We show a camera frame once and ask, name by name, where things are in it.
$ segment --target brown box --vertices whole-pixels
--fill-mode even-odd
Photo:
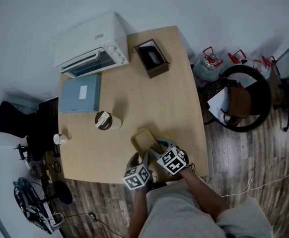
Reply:
[[[139,47],[141,47],[141,46],[154,46],[154,47],[156,47],[157,50],[159,51],[159,53],[161,54],[164,63],[159,64],[157,67],[148,69],[148,68],[146,67],[143,59],[142,59],[141,54],[139,53]],[[140,60],[141,60],[141,62],[142,62],[142,64],[143,64],[143,66],[144,66],[144,68],[145,68],[145,70],[146,70],[149,78],[156,77],[156,76],[158,76],[158,75],[160,75],[160,74],[162,74],[162,73],[164,73],[164,72],[166,72],[166,71],[169,70],[169,63],[168,63],[168,61],[165,59],[163,53],[161,52],[160,48],[158,47],[158,45],[156,44],[156,42],[154,41],[154,39],[150,39],[150,40],[148,40],[148,41],[146,41],[146,42],[143,42],[143,43],[135,46],[135,49],[136,49],[136,52],[138,53],[138,56],[139,56],[139,58],[140,58]]]

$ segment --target coffee cup lid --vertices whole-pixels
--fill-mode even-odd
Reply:
[[[113,120],[111,114],[106,111],[98,112],[95,117],[95,126],[100,130],[109,129],[112,125],[112,122]]]

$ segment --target oven door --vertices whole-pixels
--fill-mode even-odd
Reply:
[[[59,68],[61,73],[76,78],[116,66],[116,62],[112,60],[110,55],[103,48],[99,48],[72,59]]]

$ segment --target white paper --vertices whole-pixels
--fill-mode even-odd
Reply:
[[[213,96],[208,101],[208,104],[210,106],[209,111],[223,124],[226,123],[224,121],[224,112],[222,110],[224,110],[225,112],[228,110],[229,102],[230,100],[227,87],[222,89],[218,94]],[[229,120],[229,118],[230,116],[225,116],[226,121]]]
[[[79,91],[79,99],[86,99],[86,93],[87,93],[87,86],[86,85],[82,85],[80,87],[80,91]]]
[[[154,44],[153,41],[146,42],[146,43],[140,45],[139,47],[149,47],[149,46],[156,47],[156,45]]]

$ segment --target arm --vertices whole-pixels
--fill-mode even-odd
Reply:
[[[225,201],[200,180],[189,168],[180,171],[191,193],[198,202],[201,209],[210,214],[214,221],[225,210],[228,209]]]
[[[137,238],[148,218],[146,186],[136,189],[134,209],[128,228],[127,238]]]

